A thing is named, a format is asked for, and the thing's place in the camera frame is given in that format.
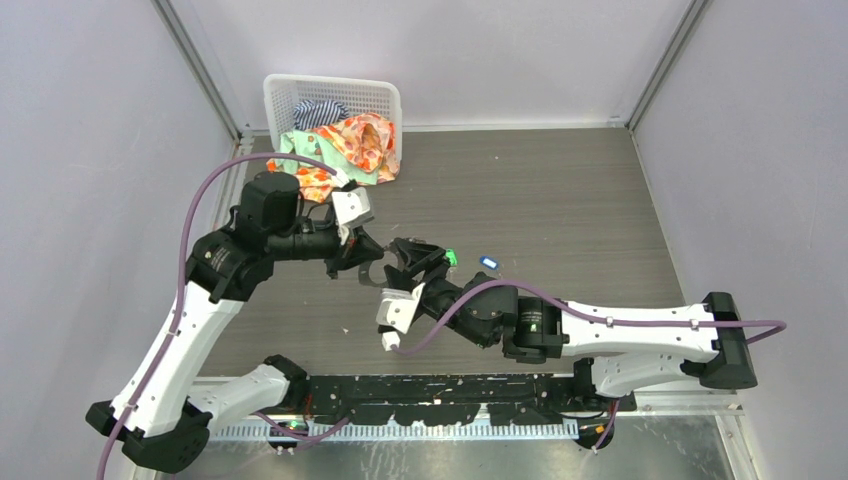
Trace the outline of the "green key tag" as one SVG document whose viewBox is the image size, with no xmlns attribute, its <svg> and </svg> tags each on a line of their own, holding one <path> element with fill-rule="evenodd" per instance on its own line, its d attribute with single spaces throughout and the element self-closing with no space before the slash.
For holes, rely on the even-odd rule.
<svg viewBox="0 0 848 480">
<path fill-rule="evenodd" d="M 458 257 L 453 249 L 446 249 L 445 257 L 447 258 L 451 267 L 456 267 L 458 265 Z"/>
</svg>

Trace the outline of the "metal keyring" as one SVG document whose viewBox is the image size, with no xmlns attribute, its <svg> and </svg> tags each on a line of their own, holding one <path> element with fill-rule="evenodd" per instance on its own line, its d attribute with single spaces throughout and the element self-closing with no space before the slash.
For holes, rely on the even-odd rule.
<svg viewBox="0 0 848 480">
<path fill-rule="evenodd" d="M 390 265 L 394 268 L 400 269 L 402 267 L 402 262 L 400 257 L 398 256 L 396 247 L 393 243 L 389 243 L 383 247 L 384 257 L 382 259 L 384 265 Z"/>
</svg>

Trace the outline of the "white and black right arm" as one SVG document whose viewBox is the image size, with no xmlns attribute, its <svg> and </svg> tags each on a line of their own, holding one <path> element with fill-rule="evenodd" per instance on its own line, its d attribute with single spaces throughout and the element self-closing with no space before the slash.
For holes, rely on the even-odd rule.
<svg viewBox="0 0 848 480">
<path fill-rule="evenodd" d="M 600 307 L 565 301 L 527 284 L 477 273 L 460 287 L 436 245 L 397 238 L 397 266 L 376 315 L 382 347 L 401 352 L 401 337 L 422 316 L 485 349 L 524 364 L 574 361 L 571 397 L 584 410 L 643 387 L 692 377 L 708 389 L 744 390 L 758 380 L 731 295 L 712 292 L 668 309 Z"/>
</svg>

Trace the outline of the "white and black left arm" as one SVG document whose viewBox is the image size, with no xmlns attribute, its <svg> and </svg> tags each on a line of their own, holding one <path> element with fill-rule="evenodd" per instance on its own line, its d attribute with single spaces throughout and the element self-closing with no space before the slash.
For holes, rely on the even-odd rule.
<svg viewBox="0 0 848 480">
<path fill-rule="evenodd" d="M 244 186 L 229 222 L 194 243 L 154 345 L 124 389 L 86 415 L 136 466 L 181 472 L 221 429 L 267 408 L 293 414 L 307 406 L 307 373 L 281 355 L 206 393 L 190 391 L 224 329 L 276 263 L 320 260 L 335 277 L 382 257 L 364 230 L 373 218 L 365 188 L 340 184 L 318 220 L 305 215 L 304 204 L 294 176 L 261 173 Z"/>
</svg>

